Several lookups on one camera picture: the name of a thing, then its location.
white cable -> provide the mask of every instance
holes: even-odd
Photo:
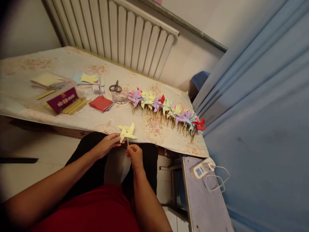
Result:
[[[220,176],[217,176],[217,175],[212,175],[212,174],[210,174],[210,175],[207,175],[206,176],[206,178],[205,178],[205,181],[204,181],[204,185],[205,185],[205,187],[207,188],[207,190],[208,191],[214,191],[214,190],[216,190],[216,189],[219,189],[219,188],[221,188],[222,186],[224,187],[224,190],[222,191],[222,193],[225,191],[225,186],[224,186],[224,183],[231,177],[230,176],[230,174],[229,174],[229,172],[227,171],[227,169],[226,168],[224,168],[224,167],[220,167],[220,166],[216,166],[216,168],[223,168],[223,169],[225,169],[226,170],[226,172],[228,173],[228,177],[226,178],[226,180],[225,181],[223,181],[222,180],[222,178],[220,177]],[[222,184],[220,185],[220,186],[218,186],[218,187],[216,187],[216,188],[214,188],[214,189],[208,189],[208,187],[207,187],[207,177],[209,177],[209,176],[215,176],[215,177],[218,177],[218,178],[220,178],[221,179],[221,181],[222,181]]]

white wall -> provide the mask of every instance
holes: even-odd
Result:
[[[1,59],[61,47],[41,0],[14,2],[1,33]]]
[[[129,0],[144,11],[180,31],[162,70],[160,80],[184,90],[200,71],[212,72],[224,55],[200,38],[168,20],[145,4]],[[162,6],[199,27],[210,37],[231,48],[263,9],[267,0],[163,0]]]
[[[162,6],[226,47],[261,14],[269,0],[163,0]]]

floral tablecloth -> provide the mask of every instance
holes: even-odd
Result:
[[[55,73],[67,78],[73,78],[78,72],[98,74],[104,78],[104,97],[112,99],[108,87],[119,80],[119,85],[128,91],[139,87],[142,90],[151,90],[157,95],[164,94],[165,98],[174,100],[175,104],[192,110],[187,93],[157,82],[135,72],[127,70],[116,64],[107,62],[101,58],[83,52],[73,47],[63,47],[30,55],[7,58],[1,60],[0,74],[3,78],[14,78],[16,84],[24,77],[35,77],[43,73]],[[78,92],[88,99],[94,99],[97,95],[92,94],[90,88],[78,87]],[[153,143],[183,154],[199,157],[208,157],[208,150],[203,136],[195,136],[194,143],[190,137],[185,137],[177,132],[177,128],[171,129],[165,122],[160,123],[158,119],[142,115],[139,109],[132,115],[132,104],[115,104],[110,111],[99,112],[86,105],[82,110],[70,116],[60,114],[56,117],[27,109],[7,96],[1,95],[0,114],[28,121],[35,121],[66,128],[86,131],[98,131],[105,134],[120,132],[119,124],[130,126],[135,124],[134,135],[137,139],[132,142]]]

person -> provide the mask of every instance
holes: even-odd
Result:
[[[155,145],[129,145],[127,176],[119,187],[104,185],[119,141],[119,133],[85,136],[65,167],[4,203],[10,222],[29,231],[172,231],[156,197]]]

scissors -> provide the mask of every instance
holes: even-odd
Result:
[[[117,80],[115,85],[111,85],[109,87],[109,90],[112,91],[112,92],[121,92],[122,91],[122,88],[118,85],[118,80]]]

